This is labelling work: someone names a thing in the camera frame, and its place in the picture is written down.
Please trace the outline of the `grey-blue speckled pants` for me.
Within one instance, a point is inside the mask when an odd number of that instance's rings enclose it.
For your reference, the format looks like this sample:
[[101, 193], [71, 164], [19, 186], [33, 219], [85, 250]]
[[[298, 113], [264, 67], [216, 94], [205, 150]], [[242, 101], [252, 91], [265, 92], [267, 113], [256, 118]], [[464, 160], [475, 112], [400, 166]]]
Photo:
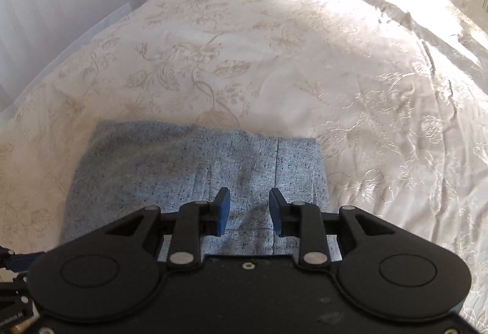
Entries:
[[286, 139], [197, 125], [102, 121], [81, 157], [65, 202], [59, 240], [70, 242], [149, 205], [164, 213], [231, 194], [223, 236], [208, 236], [211, 255], [298, 252], [294, 237], [275, 235], [271, 189], [290, 203], [329, 210], [323, 157], [313, 139]]

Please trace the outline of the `cream embroidered bedspread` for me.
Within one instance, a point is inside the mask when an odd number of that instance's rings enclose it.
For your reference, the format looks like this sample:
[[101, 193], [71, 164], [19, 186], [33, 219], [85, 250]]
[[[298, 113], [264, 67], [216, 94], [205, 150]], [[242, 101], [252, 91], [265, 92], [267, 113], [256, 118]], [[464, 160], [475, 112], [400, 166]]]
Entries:
[[487, 330], [487, 15], [470, 0], [148, 0], [1, 128], [1, 244], [49, 250], [102, 121], [307, 138], [353, 204], [461, 256]]

